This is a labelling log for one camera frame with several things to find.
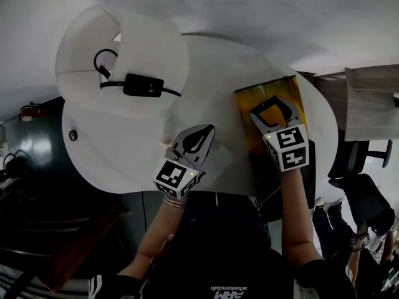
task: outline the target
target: black office chair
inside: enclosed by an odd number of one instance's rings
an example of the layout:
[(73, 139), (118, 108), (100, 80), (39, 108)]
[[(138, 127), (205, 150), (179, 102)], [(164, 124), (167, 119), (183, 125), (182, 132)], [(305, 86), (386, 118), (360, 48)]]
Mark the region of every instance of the black office chair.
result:
[(346, 142), (345, 132), (339, 130), (339, 144), (334, 165), (329, 173), (329, 183), (343, 189), (347, 196), (353, 220), (360, 226), (364, 222), (377, 235), (387, 233), (395, 221), (395, 212), (381, 195), (371, 177), (359, 174), (367, 156), (383, 158), (383, 167), (389, 162), (392, 140), (386, 152), (368, 150), (368, 141)]

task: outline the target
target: black t-shirt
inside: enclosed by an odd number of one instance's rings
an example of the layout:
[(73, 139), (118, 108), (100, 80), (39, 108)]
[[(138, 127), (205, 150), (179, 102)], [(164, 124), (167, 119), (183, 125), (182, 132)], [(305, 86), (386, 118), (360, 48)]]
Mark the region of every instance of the black t-shirt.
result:
[(144, 285), (130, 277), (97, 276), (89, 298), (356, 298), (344, 268), (316, 260), (294, 273), (269, 245), (269, 236), (243, 218), (195, 220), (180, 227)]

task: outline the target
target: floor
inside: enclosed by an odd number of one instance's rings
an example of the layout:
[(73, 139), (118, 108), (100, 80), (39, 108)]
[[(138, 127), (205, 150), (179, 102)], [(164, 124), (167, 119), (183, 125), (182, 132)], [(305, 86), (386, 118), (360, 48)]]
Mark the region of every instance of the floor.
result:
[[(369, 150), (385, 151), (387, 148), (387, 141), (371, 141)], [(382, 159), (367, 157), (363, 169), (363, 173), (371, 176), (375, 184), (385, 196), (391, 207), (395, 211), (399, 211), (399, 140), (393, 141), (393, 148), (391, 158), (388, 166), (382, 168)], [(323, 190), (316, 192), (316, 198), (323, 197), (325, 201), (325, 209), (340, 197), (344, 197), (344, 192), (341, 189), (327, 184)], [(147, 225), (150, 225), (160, 204), (163, 200), (163, 194), (159, 191), (140, 192), (125, 194), (123, 200), (132, 211), (132, 214), (125, 218), (124, 225), (128, 234), (128, 239), (134, 249), (137, 249), (144, 233), (145, 220), (143, 211), (143, 200), (145, 205), (145, 214), (147, 218)], [(353, 230), (356, 230), (356, 225), (353, 221), (352, 214), (348, 203), (342, 208), (343, 218), (348, 222)], [(281, 220), (268, 223), (269, 231), (272, 237), (272, 248), (281, 253)], [(377, 236), (370, 230), (371, 243), (370, 250), (375, 250), (379, 245)], [(321, 253), (320, 242), (317, 234), (314, 232), (314, 244), (317, 250)]]

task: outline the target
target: wall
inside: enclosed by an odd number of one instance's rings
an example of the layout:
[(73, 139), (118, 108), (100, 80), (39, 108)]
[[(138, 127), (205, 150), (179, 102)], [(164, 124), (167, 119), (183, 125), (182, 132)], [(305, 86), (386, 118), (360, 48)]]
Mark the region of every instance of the wall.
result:
[(0, 121), (52, 98), (57, 47), (94, 4), (114, 4), (257, 47), (297, 70), (399, 62), (399, 0), (0, 0)]

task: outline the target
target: person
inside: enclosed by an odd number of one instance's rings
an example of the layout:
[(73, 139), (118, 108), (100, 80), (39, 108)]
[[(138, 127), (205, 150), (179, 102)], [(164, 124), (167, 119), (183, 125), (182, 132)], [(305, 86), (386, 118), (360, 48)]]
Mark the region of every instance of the person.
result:
[(282, 173), (282, 255), (246, 196), (165, 196), (133, 262), (91, 279), (90, 299), (356, 298), (345, 271), (324, 260), (299, 169)]
[(340, 198), (333, 206), (324, 211), (324, 200), (319, 198), (315, 203), (313, 223), (320, 240), (323, 258), (333, 260), (338, 265), (347, 265), (351, 271), (352, 284), (358, 298), (370, 298), (382, 289), (384, 279), (396, 264), (393, 260), (393, 231), (387, 234), (385, 248), (380, 265), (364, 247), (367, 237), (367, 225), (358, 227), (357, 234), (342, 218), (342, 205), (345, 198)]

